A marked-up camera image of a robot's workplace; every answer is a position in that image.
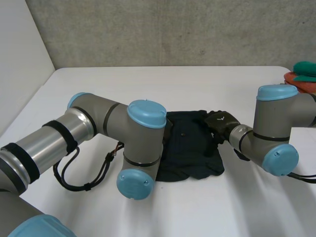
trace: wire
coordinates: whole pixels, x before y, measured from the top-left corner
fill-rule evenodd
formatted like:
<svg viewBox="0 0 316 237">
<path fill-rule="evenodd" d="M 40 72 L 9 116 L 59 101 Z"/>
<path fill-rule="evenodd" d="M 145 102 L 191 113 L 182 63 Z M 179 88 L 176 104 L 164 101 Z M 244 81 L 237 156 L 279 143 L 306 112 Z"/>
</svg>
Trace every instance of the wire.
<svg viewBox="0 0 316 237">
<path fill-rule="evenodd" d="M 296 173 L 289 173 L 287 176 L 293 179 L 301 180 L 306 183 L 316 184 L 316 179 L 309 179 L 316 177 L 316 175 L 300 175 Z"/>
<path fill-rule="evenodd" d="M 105 160 L 101 166 L 101 170 L 98 173 L 97 177 L 91 182 L 91 183 L 86 183 L 83 186 L 74 186 L 74 185 L 70 185 L 66 182 L 65 180 L 65 173 L 66 173 L 66 169 L 69 167 L 69 165 L 77 158 L 77 156 L 79 155 L 80 152 L 80 148 L 77 147 L 76 148 L 76 153 L 74 154 L 74 156 L 66 163 L 66 165 L 64 166 L 64 168 L 62 169 L 61 175 L 58 172 L 58 165 L 60 163 L 57 162 L 56 164 L 53 165 L 53 172 L 54 172 L 54 176 L 57 179 L 57 181 L 60 183 L 61 186 L 63 186 L 65 189 L 72 191 L 72 192 L 80 192 L 80 191 L 89 191 L 92 188 L 94 188 L 95 186 L 99 185 L 105 178 L 105 175 L 107 174 L 109 168 L 110 168 L 110 164 L 113 161 L 114 157 L 117 154 L 117 151 L 119 151 L 120 149 L 122 149 L 124 147 L 124 143 L 122 142 L 118 142 L 116 148 L 109 152 L 106 156 L 105 156 Z"/>
</svg>

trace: white table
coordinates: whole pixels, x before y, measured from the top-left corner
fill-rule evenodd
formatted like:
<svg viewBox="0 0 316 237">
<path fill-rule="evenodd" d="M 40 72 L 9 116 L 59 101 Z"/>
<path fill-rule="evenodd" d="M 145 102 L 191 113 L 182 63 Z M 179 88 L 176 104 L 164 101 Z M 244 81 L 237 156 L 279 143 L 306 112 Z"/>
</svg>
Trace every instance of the white table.
<svg viewBox="0 0 316 237">
<path fill-rule="evenodd" d="M 0 138 L 0 144 L 15 142 L 63 115 L 71 96 L 82 91 L 125 104 L 150 99 L 168 111 L 227 110 L 252 126 L 258 87 L 283 82 L 286 72 L 282 67 L 59 69 Z M 293 129 L 290 143 L 300 154 L 297 172 L 316 173 L 316 131 Z M 69 167 L 69 183 L 91 181 L 115 144 L 101 135 L 83 143 L 79 157 Z M 316 235 L 316 185 L 274 177 L 239 160 L 228 144 L 219 149 L 226 169 L 223 175 L 158 182 L 154 193 L 143 201 L 126 199 L 116 188 L 122 152 L 112 162 L 106 179 L 90 192 L 63 189 L 50 169 L 22 198 L 59 218 L 78 237 Z"/>
</svg>

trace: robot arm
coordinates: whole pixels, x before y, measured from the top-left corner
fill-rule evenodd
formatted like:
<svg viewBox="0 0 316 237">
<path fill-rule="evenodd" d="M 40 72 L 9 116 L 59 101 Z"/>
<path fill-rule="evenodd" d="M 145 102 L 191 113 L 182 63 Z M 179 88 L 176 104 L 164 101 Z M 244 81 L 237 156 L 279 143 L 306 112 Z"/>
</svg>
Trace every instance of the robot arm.
<svg viewBox="0 0 316 237">
<path fill-rule="evenodd" d="M 19 195 L 96 134 L 124 143 L 118 190 L 127 198 L 146 198 L 156 179 L 165 125 L 166 110 L 156 102 L 137 100 L 127 106 L 93 94 L 75 95 L 63 116 L 1 148 L 0 237 L 75 236 L 56 218 L 42 214 Z"/>
<path fill-rule="evenodd" d="M 298 94 L 291 85 L 262 86 L 258 90 L 253 128 L 239 124 L 234 117 L 216 127 L 221 121 L 215 117 L 206 122 L 213 131 L 220 130 L 235 150 L 266 172 L 284 176 L 293 171 L 299 159 L 296 149 L 289 145 L 291 128 L 316 126 L 316 96 Z"/>
</svg>

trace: black velcro strap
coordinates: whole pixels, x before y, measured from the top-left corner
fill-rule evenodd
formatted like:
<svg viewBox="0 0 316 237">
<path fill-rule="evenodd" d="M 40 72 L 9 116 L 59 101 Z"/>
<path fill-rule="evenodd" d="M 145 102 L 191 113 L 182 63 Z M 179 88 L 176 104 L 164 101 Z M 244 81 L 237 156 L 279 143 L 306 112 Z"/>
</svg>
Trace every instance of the black velcro strap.
<svg viewBox="0 0 316 237">
<path fill-rule="evenodd" d="M 75 141 L 71 132 L 62 123 L 56 120 L 52 120 L 44 124 L 43 127 L 44 126 L 52 127 L 56 131 L 58 131 L 60 135 L 62 135 L 62 137 L 65 139 L 65 142 L 67 143 L 67 155 L 69 155 L 71 152 L 73 152 L 77 148 L 78 142 Z"/>
<path fill-rule="evenodd" d="M 2 147 L 1 150 L 2 149 L 6 149 L 8 152 L 12 153 L 22 163 L 29 174 L 31 180 L 30 184 L 40 177 L 40 171 L 37 165 L 23 148 L 15 143 L 9 143 L 5 147 Z"/>
<path fill-rule="evenodd" d="M 86 183 L 85 185 L 84 185 L 84 190 L 85 191 L 90 191 L 91 190 L 91 184 L 90 183 Z"/>
</svg>

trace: fabric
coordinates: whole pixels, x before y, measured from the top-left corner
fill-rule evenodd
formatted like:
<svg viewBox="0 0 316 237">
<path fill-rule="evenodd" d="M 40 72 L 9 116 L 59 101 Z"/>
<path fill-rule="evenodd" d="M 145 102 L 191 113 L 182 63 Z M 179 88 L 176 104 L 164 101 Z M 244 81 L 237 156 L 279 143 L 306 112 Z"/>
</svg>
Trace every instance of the fabric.
<svg viewBox="0 0 316 237">
<path fill-rule="evenodd" d="M 297 75 L 316 77 L 316 63 L 306 61 L 298 62 L 294 65 L 293 72 Z"/>
<path fill-rule="evenodd" d="M 294 80 L 297 75 L 293 72 L 286 73 L 284 75 L 285 83 L 294 85 L 297 87 L 298 91 L 301 93 L 316 93 L 316 83 L 315 82 L 304 82 Z"/>
<path fill-rule="evenodd" d="M 217 144 L 204 122 L 206 116 L 206 111 L 167 113 L 172 126 L 169 126 L 156 181 L 203 179 L 224 172 Z"/>
</svg>

